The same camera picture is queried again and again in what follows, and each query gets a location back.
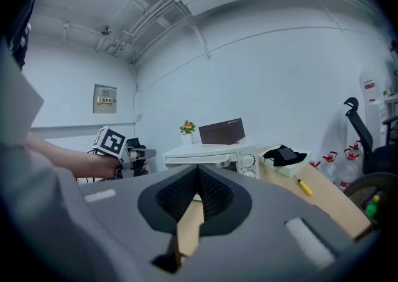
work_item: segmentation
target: cable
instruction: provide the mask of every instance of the cable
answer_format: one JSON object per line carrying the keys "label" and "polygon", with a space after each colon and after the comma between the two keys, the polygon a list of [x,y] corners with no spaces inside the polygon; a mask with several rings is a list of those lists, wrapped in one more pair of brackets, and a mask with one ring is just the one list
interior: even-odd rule
{"label": "cable", "polygon": [[94,154],[97,154],[98,152],[97,152],[97,150],[89,150],[87,153],[94,153]]}
{"label": "cable", "polygon": [[135,109],[134,101],[136,100],[136,94],[138,92],[138,83],[137,83],[136,77],[134,76],[134,73],[132,72],[132,69],[130,67],[130,63],[128,63],[128,65],[129,65],[129,69],[130,69],[131,75],[134,78],[134,81],[136,82],[136,92],[134,92],[134,96],[132,97],[132,114],[133,114],[133,122],[134,122],[134,138],[136,138],[136,109]]}

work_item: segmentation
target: table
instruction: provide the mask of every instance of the table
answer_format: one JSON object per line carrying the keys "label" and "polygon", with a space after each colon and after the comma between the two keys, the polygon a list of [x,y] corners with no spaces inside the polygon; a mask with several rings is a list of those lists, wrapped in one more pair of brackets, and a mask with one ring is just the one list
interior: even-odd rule
{"label": "table", "polygon": [[[284,187],[308,203],[318,206],[355,239],[369,226],[368,218],[335,185],[311,165],[297,173],[313,191],[305,194],[294,178],[284,176],[260,163],[260,180]],[[180,252],[191,255],[199,243],[199,226],[203,223],[203,209],[200,201],[192,201],[177,226]]]}

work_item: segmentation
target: microwave knob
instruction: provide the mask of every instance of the microwave knob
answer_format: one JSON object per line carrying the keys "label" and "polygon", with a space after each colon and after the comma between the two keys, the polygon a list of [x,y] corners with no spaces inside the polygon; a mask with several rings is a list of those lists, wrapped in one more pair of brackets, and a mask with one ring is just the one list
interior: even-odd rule
{"label": "microwave knob", "polygon": [[245,154],[241,158],[241,163],[244,167],[249,168],[252,167],[256,162],[256,159],[251,154]]}
{"label": "microwave knob", "polygon": [[247,170],[243,173],[244,176],[248,176],[251,178],[257,178],[256,176],[256,172],[252,171],[252,170]]}

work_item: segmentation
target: yellow screwdriver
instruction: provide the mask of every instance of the yellow screwdriver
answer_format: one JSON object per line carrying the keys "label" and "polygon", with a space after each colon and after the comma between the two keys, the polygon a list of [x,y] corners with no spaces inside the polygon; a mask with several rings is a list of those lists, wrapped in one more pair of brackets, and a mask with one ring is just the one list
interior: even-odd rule
{"label": "yellow screwdriver", "polygon": [[294,175],[294,178],[297,180],[298,184],[304,189],[307,195],[312,196],[313,191],[311,188],[307,186],[306,183],[304,183],[300,178],[297,178],[296,175]]}

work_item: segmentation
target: black chair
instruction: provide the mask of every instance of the black chair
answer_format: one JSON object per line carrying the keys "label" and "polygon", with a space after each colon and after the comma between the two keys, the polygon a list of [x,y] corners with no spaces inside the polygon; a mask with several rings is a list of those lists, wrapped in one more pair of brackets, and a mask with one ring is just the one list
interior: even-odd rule
{"label": "black chair", "polygon": [[387,126],[386,145],[372,151],[373,138],[357,113],[358,100],[348,98],[344,104],[351,108],[346,113],[346,117],[358,133],[364,149],[363,173],[365,175],[377,172],[398,174],[398,144],[389,144],[391,124],[398,120],[398,116],[391,117],[383,122]]}

